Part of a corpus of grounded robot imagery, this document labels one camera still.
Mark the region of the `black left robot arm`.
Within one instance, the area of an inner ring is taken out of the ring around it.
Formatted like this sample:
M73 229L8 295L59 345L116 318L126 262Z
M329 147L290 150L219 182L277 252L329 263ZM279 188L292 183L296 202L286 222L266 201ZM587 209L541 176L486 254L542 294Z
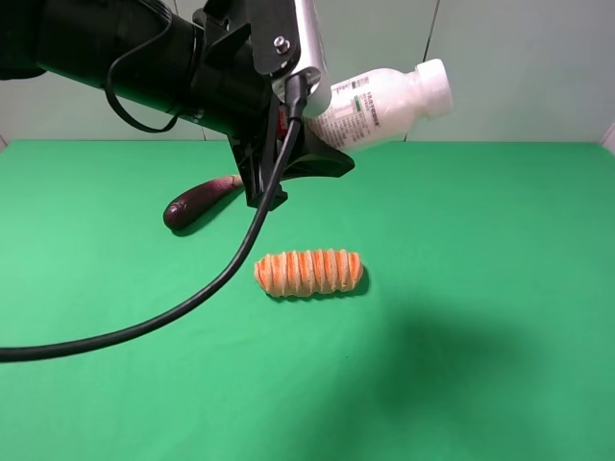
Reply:
M5 1L1 76L52 72L224 134L249 206L286 199L281 181L338 178L354 161L306 120L331 89L310 1L208 1L182 19L161 1Z

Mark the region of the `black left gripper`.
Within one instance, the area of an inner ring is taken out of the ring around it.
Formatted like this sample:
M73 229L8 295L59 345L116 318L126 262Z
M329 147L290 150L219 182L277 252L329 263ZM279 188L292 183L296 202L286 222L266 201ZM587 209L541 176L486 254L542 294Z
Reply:
M280 99L272 89L283 74L283 58L273 41L288 36L288 3L207 1L192 20L202 36L191 101L203 110L201 125L228 137L247 205L257 207L283 151ZM340 178L355 166L351 157L302 127L282 180Z

